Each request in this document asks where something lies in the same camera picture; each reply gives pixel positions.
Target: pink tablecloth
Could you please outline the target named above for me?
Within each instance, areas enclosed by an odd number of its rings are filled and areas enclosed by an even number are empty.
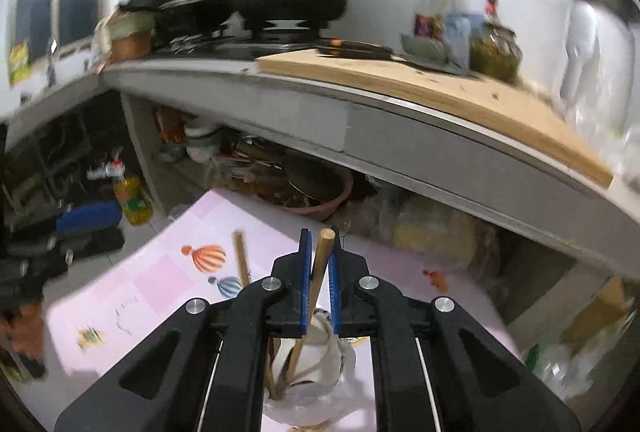
[[[301,228],[317,235],[321,225],[232,192],[206,193],[146,246],[50,308],[47,324],[66,373],[89,371],[101,376],[188,299],[202,297],[215,303],[232,294],[238,277],[232,232],[239,228],[244,230],[252,280],[258,280],[270,273],[275,258],[297,249]],[[220,261],[220,252],[206,263],[194,260],[190,249],[203,246],[219,246],[226,261]],[[353,235],[344,238],[343,246],[364,256],[371,274],[397,285],[406,296],[430,301],[440,294],[423,274],[423,256]],[[201,272],[196,263],[201,269],[221,267]],[[516,347],[491,301],[468,275],[447,274],[446,284],[448,296],[515,354]],[[328,309],[328,300],[328,282],[324,282],[318,305]],[[368,340],[355,349],[356,375],[366,394],[362,409],[343,418],[338,428],[373,431]],[[264,417],[262,429],[279,432],[289,427]]]

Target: hot air balloon print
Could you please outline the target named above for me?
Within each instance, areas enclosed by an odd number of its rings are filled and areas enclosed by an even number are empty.
[[[242,291],[242,283],[238,277],[225,277],[218,281],[218,289],[224,298],[234,298]]]
[[[208,244],[197,250],[191,246],[183,246],[180,251],[183,255],[191,255],[194,266],[201,273],[215,273],[225,265],[225,250],[215,244]]]

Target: frying pan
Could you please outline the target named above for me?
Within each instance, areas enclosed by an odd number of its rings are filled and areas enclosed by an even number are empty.
[[[162,45],[178,37],[210,34],[234,12],[233,0],[172,0],[154,8],[121,4],[125,12],[150,11],[156,16],[156,33]]]

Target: cooking oil bottle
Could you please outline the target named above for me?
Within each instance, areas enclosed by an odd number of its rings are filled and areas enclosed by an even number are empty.
[[[146,198],[140,178],[134,174],[125,175],[124,163],[116,157],[111,162],[113,192],[122,207],[127,220],[137,226],[151,219],[154,209]]]

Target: kitchen counter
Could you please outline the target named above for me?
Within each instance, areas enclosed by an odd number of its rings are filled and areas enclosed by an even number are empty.
[[[569,256],[640,278],[640,198],[620,178],[603,189],[475,123],[374,92],[260,73],[253,62],[130,61],[108,67],[101,80],[131,96],[210,116],[372,174]],[[139,137],[132,134],[134,145]]]

